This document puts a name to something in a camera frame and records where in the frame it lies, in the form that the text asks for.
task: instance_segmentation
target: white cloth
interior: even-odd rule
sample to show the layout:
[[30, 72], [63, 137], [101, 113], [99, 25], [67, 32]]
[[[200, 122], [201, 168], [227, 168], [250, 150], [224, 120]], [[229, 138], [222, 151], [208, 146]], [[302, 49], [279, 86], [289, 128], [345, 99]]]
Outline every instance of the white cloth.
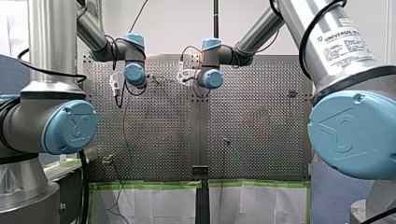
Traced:
[[[126, 224], [118, 214], [118, 190], [95, 191], [91, 223]], [[196, 189], [123, 189], [119, 198], [120, 214], [130, 224], [195, 224]]]
[[244, 186], [211, 188], [212, 224], [308, 223], [308, 189]]

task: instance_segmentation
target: robotic arm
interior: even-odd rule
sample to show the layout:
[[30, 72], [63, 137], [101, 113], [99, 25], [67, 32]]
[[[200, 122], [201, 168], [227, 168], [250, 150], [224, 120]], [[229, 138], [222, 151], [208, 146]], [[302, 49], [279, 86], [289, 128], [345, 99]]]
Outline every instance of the robotic arm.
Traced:
[[19, 60], [32, 68], [31, 80], [20, 96], [0, 96], [0, 220], [6, 223], [32, 222], [26, 214], [35, 214], [36, 223], [60, 223], [59, 186], [46, 178], [38, 153], [80, 152], [96, 132], [96, 112], [78, 85], [86, 77], [74, 75], [77, 35], [96, 61], [125, 61], [124, 79], [146, 87], [143, 36], [109, 43], [84, 11], [73, 0], [29, 0], [30, 63], [22, 54]]
[[221, 64], [250, 65], [286, 23], [302, 69], [316, 87], [308, 124], [315, 151], [345, 175], [395, 179], [396, 91], [390, 83], [396, 82], [396, 67], [375, 59], [345, 13], [346, 1], [276, 2], [277, 8], [267, 9], [235, 47], [216, 38], [204, 41], [199, 85], [219, 88]]
[[125, 61], [125, 80], [138, 89], [144, 89], [147, 85], [144, 37], [130, 33], [110, 43], [90, 15], [85, 13], [86, 8], [79, 3], [76, 3], [76, 7], [78, 37], [91, 49], [92, 58], [97, 62]]

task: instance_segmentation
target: green tape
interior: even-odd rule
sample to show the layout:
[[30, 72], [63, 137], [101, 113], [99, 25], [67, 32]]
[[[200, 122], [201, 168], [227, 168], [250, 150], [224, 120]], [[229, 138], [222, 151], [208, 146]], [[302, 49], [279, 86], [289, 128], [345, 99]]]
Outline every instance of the green tape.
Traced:
[[311, 184], [308, 184], [308, 187], [306, 189], [306, 217], [305, 217], [305, 223], [310, 224], [311, 223]]
[[92, 210], [93, 210], [93, 197], [95, 196], [96, 190], [90, 189], [90, 207], [88, 214], [88, 224], [92, 224]]
[[61, 162], [61, 164], [59, 164], [60, 167], [73, 167], [76, 165], [80, 165], [81, 164], [81, 160], [79, 159], [74, 159], [74, 160], [70, 160], [70, 161], [63, 161]]
[[210, 188], [229, 188], [242, 186], [257, 186], [269, 188], [285, 189], [306, 189], [310, 186], [309, 182], [282, 182], [271, 180], [254, 180], [254, 179], [235, 179], [235, 180], [209, 180]]
[[119, 190], [120, 185], [124, 189], [154, 189], [154, 190], [174, 190], [174, 189], [200, 189], [201, 181], [179, 181], [179, 182], [145, 182], [126, 181], [110, 183], [91, 183], [93, 190]]

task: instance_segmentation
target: black pole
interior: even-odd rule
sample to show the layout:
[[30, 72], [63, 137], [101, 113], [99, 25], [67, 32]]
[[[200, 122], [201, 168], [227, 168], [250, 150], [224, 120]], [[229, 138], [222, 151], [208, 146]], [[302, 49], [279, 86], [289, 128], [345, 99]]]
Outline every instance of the black pole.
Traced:
[[215, 31], [215, 38], [219, 38], [219, 0], [213, 0], [214, 2], [214, 31]]

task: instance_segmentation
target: metal pegboard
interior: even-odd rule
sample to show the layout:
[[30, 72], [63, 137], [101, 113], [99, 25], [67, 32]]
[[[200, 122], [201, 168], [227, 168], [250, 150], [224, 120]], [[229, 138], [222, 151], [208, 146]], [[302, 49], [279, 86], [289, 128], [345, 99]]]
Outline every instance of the metal pegboard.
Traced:
[[[99, 118], [92, 181], [191, 179], [190, 90], [176, 83], [177, 61], [170, 55], [148, 57], [148, 88], [138, 97], [125, 91], [122, 109], [116, 107], [108, 84], [112, 63], [85, 63]], [[123, 67], [118, 62], [116, 72]], [[102, 163], [108, 155], [113, 155], [113, 165]]]
[[221, 70], [224, 85], [209, 103], [209, 178], [306, 180], [312, 86], [297, 57], [258, 56]]

